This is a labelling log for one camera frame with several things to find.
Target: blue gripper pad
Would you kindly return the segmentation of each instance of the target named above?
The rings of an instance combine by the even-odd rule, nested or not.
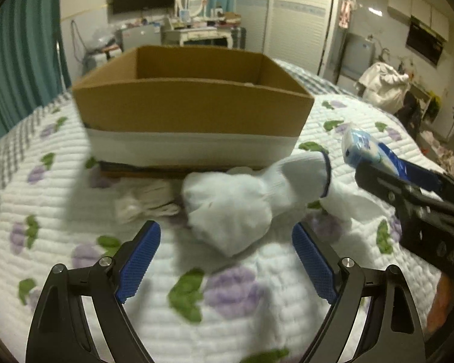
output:
[[[136,246],[126,265],[121,269],[120,285],[116,291],[116,298],[121,304],[124,304],[127,298],[131,298],[138,291],[151,259],[160,245],[160,237],[160,225],[153,223]]]
[[[333,272],[300,224],[296,224],[292,230],[292,244],[318,296],[333,304],[338,296]]]

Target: white closet door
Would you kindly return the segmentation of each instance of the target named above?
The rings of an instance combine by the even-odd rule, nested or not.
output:
[[[267,3],[267,0],[236,0],[235,12],[242,15],[242,27],[247,31],[245,49],[250,52],[262,52]]]
[[[272,0],[270,9],[264,52],[317,73],[331,0]]]

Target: kitchen cabinet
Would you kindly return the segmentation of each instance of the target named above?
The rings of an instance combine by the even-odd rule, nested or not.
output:
[[[430,28],[446,41],[449,41],[449,19],[434,7],[432,7]]]
[[[412,16],[430,27],[431,6],[424,0],[412,0]]]
[[[412,0],[388,0],[388,11],[408,21],[412,15]]]

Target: bed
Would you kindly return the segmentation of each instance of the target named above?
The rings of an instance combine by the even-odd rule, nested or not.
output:
[[[316,95],[294,152],[323,147],[333,177],[358,190],[341,155],[342,132],[354,122],[401,158],[440,170],[392,116],[299,67],[277,63]],[[18,361],[25,361],[33,311],[51,267],[89,266],[130,240],[146,219],[118,224],[114,200],[128,186],[144,183],[99,175],[70,93],[37,109],[0,141],[0,338]],[[400,266],[424,326],[439,271],[400,248],[393,209],[376,201],[380,216],[343,223],[344,233],[333,247],[361,266]],[[257,361],[248,358],[265,353],[270,360],[264,361],[298,361],[329,308],[291,246],[292,227],[310,211],[302,206],[277,217],[261,241],[231,259],[196,241],[185,218],[156,218],[160,248],[137,294],[125,304],[153,359],[236,363]],[[193,314],[170,306],[167,298],[192,271],[201,281]],[[101,358],[112,361],[88,299],[85,310]],[[340,361],[354,353],[366,311],[362,301]]]

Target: brown box on table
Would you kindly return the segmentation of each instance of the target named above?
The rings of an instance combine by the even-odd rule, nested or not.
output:
[[[102,172],[182,177],[291,154],[314,98],[267,56],[143,46],[73,86]]]

